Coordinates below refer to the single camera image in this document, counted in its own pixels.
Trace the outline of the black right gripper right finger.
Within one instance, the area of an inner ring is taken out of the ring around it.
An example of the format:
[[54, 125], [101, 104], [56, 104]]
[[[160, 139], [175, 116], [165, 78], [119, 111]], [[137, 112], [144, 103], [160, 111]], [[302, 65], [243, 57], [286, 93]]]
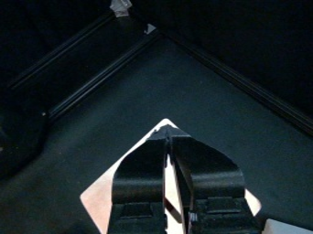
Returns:
[[260, 234], [244, 199], [244, 177], [218, 150], [165, 127], [185, 234]]

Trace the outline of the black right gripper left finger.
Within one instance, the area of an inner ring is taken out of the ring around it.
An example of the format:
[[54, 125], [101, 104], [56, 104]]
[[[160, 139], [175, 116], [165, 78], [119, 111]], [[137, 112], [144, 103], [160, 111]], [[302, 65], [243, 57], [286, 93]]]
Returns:
[[107, 234], [164, 234], [163, 170], [169, 126], [123, 158], [113, 175]]

